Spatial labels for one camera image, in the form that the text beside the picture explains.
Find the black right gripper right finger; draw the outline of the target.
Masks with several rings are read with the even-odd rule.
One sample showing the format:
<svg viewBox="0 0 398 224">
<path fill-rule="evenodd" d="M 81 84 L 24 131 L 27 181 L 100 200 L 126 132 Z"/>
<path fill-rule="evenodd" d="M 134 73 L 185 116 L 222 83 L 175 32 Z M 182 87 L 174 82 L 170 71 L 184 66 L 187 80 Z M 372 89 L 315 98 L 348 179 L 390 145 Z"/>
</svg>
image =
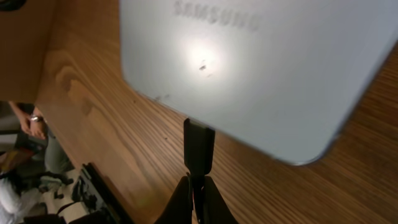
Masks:
<svg viewBox="0 0 398 224">
<path fill-rule="evenodd" d="M 221 196 L 215 182 L 205 176 L 203 187 L 203 214 L 206 224 L 238 224 Z"/>
</svg>

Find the Galaxy S25 smartphone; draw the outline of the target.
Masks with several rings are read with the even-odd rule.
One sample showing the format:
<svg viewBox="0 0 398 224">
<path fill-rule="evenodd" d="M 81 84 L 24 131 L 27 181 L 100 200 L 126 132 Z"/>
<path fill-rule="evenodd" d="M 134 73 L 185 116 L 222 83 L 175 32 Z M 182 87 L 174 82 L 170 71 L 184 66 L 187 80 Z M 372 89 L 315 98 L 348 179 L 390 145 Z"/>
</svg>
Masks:
<svg viewBox="0 0 398 224">
<path fill-rule="evenodd" d="M 122 0 L 138 94 L 292 165 L 323 156 L 397 42 L 396 0 Z"/>
</svg>

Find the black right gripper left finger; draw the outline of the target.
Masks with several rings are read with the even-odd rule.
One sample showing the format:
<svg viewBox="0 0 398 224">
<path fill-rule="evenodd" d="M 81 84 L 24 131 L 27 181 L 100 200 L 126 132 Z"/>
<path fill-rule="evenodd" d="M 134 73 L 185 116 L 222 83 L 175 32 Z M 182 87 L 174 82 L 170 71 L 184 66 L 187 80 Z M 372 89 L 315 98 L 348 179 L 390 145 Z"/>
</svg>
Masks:
<svg viewBox="0 0 398 224">
<path fill-rule="evenodd" d="M 180 179 L 164 211 L 154 224 L 192 224 L 191 198 L 189 178 L 184 176 Z"/>
</svg>

